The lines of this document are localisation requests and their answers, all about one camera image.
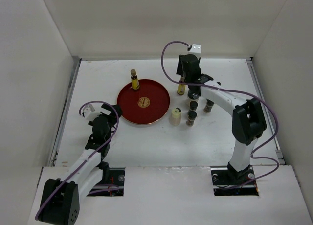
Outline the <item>yellow label sauce bottle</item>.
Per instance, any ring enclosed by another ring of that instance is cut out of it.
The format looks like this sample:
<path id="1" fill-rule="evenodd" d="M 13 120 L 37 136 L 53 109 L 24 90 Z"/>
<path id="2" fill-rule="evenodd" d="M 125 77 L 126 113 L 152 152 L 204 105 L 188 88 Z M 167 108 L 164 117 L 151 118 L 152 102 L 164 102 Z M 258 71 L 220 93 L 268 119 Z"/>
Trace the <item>yellow label sauce bottle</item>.
<path id="1" fill-rule="evenodd" d="M 177 94 L 178 95 L 184 95 L 185 93 L 185 84 L 184 84 L 184 77 L 182 76 L 179 80 L 178 88 L 177 88 Z"/>
<path id="2" fill-rule="evenodd" d="M 134 90 L 138 90 L 140 88 L 139 80 L 137 77 L 137 73 L 135 69 L 131 69 L 131 85 Z"/>

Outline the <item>large black cap shaker bottle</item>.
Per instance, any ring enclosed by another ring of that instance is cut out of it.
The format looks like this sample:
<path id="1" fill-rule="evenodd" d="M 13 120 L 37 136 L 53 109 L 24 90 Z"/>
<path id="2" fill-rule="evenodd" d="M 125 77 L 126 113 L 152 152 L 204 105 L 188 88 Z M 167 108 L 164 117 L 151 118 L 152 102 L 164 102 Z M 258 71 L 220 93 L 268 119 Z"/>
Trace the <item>large black cap shaker bottle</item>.
<path id="1" fill-rule="evenodd" d="M 195 92 L 193 92 L 191 89 L 189 89 L 188 94 L 187 94 L 187 102 L 191 101 L 198 101 L 199 95 Z"/>

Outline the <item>small black cap spice jar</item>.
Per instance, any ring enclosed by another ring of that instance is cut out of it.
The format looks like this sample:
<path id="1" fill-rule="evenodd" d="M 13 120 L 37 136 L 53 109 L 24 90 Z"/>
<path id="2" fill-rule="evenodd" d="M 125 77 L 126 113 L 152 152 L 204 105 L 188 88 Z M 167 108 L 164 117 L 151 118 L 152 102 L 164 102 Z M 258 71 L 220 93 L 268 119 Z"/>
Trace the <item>small black cap spice jar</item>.
<path id="1" fill-rule="evenodd" d="M 186 125 L 190 126 L 190 127 L 193 126 L 196 117 L 197 117 L 197 113 L 195 111 L 190 111 L 188 113 L 188 118 L 187 118 L 187 121 L 186 121 Z"/>

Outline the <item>cream cap rice shaker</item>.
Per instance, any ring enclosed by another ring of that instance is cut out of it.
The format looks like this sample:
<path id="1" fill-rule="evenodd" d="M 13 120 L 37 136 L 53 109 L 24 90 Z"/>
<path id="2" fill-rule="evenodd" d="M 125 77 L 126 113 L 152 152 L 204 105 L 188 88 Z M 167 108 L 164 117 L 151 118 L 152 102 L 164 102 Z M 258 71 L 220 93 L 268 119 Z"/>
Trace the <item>cream cap rice shaker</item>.
<path id="1" fill-rule="evenodd" d="M 176 107 L 172 109 L 171 115 L 169 117 L 169 122 L 173 126 L 178 126 L 181 122 L 181 109 Z"/>

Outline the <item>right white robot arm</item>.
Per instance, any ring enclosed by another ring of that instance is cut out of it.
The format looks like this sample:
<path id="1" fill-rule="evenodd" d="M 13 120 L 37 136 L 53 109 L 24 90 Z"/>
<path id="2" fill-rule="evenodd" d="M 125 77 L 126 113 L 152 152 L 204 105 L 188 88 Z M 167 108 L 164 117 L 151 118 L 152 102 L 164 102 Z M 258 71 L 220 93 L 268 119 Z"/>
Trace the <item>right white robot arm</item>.
<path id="1" fill-rule="evenodd" d="M 248 92 L 223 88 L 201 72 L 200 58 L 193 54 L 179 56 L 177 74 L 184 77 L 192 93 L 218 105 L 232 117 L 235 147 L 226 176 L 231 183 L 243 183 L 250 169 L 252 150 L 267 128 L 261 99 Z"/>

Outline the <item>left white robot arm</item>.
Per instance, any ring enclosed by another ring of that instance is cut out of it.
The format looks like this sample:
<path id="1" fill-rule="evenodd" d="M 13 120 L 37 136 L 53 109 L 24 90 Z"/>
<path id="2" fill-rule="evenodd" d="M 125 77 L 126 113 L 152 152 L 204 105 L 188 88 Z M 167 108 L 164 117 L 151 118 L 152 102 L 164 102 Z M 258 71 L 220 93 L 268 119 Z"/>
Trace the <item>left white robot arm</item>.
<path id="1" fill-rule="evenodd" d="M 92 133 L 87 144 L 70 169 L 57 179 L 44 184 L 40 208 L 35 220 L 52 225 L 73 225 L 80 212 L 80 202 L 96 184 L 105 185 L 110 179 L 109 165 L 104 158 L 110 149 L 110 141 L 116 134 L 121 107 L 100 102 L 109 114 L 96 112 L 93 102 L 85 103 L 79 114 L 88 120 Z"/>

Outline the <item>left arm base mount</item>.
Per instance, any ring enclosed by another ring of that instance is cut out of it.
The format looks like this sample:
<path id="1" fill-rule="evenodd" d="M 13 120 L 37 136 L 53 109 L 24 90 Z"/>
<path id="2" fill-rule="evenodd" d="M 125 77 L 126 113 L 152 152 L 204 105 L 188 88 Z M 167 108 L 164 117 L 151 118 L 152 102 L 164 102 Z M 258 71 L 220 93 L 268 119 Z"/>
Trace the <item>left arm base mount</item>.
<path id="1" fill-rule="evenodd" d="M 115 197 L 124 195 L 125 168 L 111 168 L 108 176 L 89 192 L 90 197 Z"/>

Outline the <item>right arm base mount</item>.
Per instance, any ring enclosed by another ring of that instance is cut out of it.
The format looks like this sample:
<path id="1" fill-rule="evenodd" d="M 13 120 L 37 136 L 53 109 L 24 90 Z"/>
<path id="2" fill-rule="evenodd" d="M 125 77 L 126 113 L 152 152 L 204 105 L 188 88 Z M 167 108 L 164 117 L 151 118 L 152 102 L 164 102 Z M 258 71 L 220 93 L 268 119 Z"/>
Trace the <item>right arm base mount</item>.
<path id="1" fill-rule="evenodd" d="M 211 168 L 213 193 L 215 196 L 259 196 L 252 166 L 238 178 L 227 167 Z"/>

